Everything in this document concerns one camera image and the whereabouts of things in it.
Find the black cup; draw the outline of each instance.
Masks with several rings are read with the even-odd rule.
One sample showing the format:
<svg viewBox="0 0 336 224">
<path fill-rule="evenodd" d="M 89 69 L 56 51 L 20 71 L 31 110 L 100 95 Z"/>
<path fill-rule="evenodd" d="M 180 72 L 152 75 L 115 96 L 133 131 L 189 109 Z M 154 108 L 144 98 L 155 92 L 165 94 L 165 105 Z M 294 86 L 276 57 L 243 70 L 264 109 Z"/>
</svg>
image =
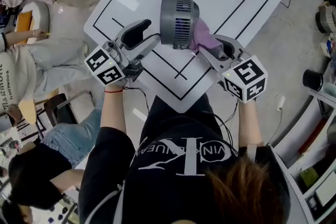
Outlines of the black cup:
<svg viewBox="0 0 336 224">
<path fill-rule="evenodd" d="M 318 92 L 321 90 L 323 85 L 323 75 L 321 73 L 307 69 L 303 73 L 302 82 L 304 86 Z"/>
</svg>

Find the white hoodie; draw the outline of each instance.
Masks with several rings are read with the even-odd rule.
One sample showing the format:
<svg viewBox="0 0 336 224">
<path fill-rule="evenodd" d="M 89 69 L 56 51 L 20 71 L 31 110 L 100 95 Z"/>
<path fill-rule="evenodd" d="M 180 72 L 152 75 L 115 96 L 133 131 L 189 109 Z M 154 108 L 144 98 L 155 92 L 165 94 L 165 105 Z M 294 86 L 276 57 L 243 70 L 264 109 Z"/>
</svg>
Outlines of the white hoodie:
<svg viewBox="0 0 336 224">
<path fill-rule="evenodd" d="M 30 99 L 36 84 L 36 65 L 26 45 L 7 49 L 0 35 L 0 114 L 11 104 Z"/>
</svg>

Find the purple cloth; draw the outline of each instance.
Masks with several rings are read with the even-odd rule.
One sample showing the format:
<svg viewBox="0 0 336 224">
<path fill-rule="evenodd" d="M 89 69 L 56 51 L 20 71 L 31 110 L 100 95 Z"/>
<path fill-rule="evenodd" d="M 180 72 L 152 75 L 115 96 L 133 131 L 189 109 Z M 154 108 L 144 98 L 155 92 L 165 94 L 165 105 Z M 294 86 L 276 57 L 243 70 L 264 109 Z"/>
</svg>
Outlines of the purple cloth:
<svg viewBox="0 0 336 224">
<path fill-rule="evenodd" d="M 210 34 L 210 29 L 207 24 L 199 18 L 195 24 L 194 38 L 191 41 L 189 48 L 192 50 L 198 50 L 199 45 L 203 45 L 208 49 L 213 49 L 221 44 L 221 42 Z"/>
</svg>

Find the jeans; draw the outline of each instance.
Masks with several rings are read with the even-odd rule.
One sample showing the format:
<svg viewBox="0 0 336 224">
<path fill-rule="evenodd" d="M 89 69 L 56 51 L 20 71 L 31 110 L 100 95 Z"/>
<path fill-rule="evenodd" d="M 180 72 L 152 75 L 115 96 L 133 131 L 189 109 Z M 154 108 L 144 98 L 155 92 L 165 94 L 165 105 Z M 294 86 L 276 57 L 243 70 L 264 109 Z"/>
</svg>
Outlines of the jeans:
<svg viewBox="0 0 336 224">
<path fill-rule="evenodd" d="M 101 98 L 91 114 L 80 124 L 57 124 L 41 143 L 61 153 L 76 168 L 96 142 L 103 102 L 104 98 Z"/>
</svg>

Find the black t-shirt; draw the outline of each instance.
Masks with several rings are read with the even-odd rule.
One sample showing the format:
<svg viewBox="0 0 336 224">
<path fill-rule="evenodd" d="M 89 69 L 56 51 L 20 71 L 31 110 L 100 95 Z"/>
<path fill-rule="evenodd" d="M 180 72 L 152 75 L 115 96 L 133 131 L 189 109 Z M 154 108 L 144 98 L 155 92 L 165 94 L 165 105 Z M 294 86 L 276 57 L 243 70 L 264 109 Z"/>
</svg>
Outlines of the black t-shirt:
<svg viewBox="0 0 336 224">
<path fill-rule="evenodd" d="M 9 164 L 12 197 L 20 205 L 50 209 L 62 199 L 51 179 L 71 169 L 70 162 L 44 144 L 16 155 Z"/>
<path fill-rule="evenodd" d="M 187 117 L 170 120 L 161 130 L 150 143 L 144 141 L 131 164 L 131 140 L 116 129 L 101 128 L 79 193 L 81 223 L 124 180 L 122 223 L 222 223 L 205 174 L 230 168 L 238 152 L 211 128 Z M 257 155 L 267 160 L 265 153 Z M 118 199 L 107 199 L 90 223 L 113 223 Z"/>
</svg>

